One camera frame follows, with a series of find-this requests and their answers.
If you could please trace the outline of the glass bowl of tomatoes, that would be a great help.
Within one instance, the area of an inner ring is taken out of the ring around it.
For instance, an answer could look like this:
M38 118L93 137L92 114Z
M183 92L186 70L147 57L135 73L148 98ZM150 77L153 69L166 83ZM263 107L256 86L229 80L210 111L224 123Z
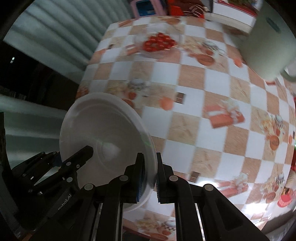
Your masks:
M181 34L165 22L148 24L134 38L134 45L144 57L162 59L173 54L180 43Z

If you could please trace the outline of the white red shelf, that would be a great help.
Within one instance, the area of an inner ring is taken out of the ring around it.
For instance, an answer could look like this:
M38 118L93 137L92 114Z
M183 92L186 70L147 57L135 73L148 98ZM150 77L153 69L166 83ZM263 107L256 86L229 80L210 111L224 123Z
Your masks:
M205 19L250 32L256 21L256 12L229 4L227 1L212 1L212 10Z

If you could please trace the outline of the white foam bowl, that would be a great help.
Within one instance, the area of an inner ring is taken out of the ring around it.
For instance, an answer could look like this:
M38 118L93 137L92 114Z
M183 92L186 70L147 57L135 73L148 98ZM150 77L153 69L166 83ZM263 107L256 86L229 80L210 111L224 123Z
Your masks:
M85 146L93 148L93 156L78 170L80 188L88 183L109 183L143 153L145 171L139 201L124 204L123 210L134 211L148 201L156 182L157 155L149 131L131 106L108 93L90 93L77 99L60 130L62 161Z

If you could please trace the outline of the red plastic chair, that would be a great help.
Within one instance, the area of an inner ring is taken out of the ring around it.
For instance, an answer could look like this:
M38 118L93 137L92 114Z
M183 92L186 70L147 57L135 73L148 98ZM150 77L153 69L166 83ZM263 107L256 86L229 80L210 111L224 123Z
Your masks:
M167 9L170 16L193 16L205 18L208 8L199 0L168 0Z

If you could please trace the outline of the white cylindrical appliance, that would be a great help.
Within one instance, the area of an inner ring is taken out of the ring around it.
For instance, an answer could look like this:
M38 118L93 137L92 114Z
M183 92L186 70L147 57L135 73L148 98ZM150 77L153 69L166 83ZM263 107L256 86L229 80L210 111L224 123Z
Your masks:
M279 75L290 82L285 68L295 60L295 12L277 1L263 1L254 27L240 47L247 65L262 79Z

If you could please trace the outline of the checkered patterned tablecloth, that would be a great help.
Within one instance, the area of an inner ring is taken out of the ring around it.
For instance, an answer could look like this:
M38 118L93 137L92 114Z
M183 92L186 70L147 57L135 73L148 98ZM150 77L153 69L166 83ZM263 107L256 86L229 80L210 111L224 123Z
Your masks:
M159 22L181 34L164 59L134 49ZM243 33L194 17L110 24L78 96L106 92L142 117L163 162L189 182L217 187L259 229L291 210L286 184L295 146L295 104L282 77L266 82L241 60Z

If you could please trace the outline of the pale green curtain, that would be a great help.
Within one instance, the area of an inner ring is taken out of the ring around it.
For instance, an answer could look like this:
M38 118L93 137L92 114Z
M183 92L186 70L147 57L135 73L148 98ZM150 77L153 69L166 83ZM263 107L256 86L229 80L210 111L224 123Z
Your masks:
M1 1L1 112L9 165L59 150L66 111L127 1Z

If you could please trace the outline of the pink plastic stool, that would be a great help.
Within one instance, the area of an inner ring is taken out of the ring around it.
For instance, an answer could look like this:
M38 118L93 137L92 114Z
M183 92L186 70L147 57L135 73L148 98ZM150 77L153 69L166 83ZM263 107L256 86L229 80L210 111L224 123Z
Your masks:
M167 1L162 0L133 0L128 1L135 18L146 16L166 16Z

